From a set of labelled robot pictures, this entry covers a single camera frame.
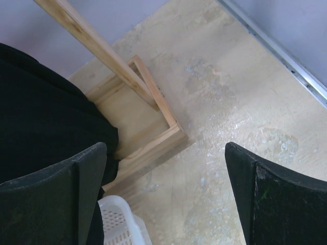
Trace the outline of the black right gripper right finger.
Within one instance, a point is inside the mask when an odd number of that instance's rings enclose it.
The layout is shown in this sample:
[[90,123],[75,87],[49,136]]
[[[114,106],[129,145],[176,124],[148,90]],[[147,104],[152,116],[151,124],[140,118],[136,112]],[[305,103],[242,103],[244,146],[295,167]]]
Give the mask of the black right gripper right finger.
[[240,145],[225,161],[246,244],[326,244],[326,182]]

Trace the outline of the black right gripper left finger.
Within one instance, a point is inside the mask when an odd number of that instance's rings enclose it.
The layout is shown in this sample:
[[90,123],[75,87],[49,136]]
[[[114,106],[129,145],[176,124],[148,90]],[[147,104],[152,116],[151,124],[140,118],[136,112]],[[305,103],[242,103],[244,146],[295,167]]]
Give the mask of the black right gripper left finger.
[[105,165],[98,142],[1,184],[1,244],[85,244]]

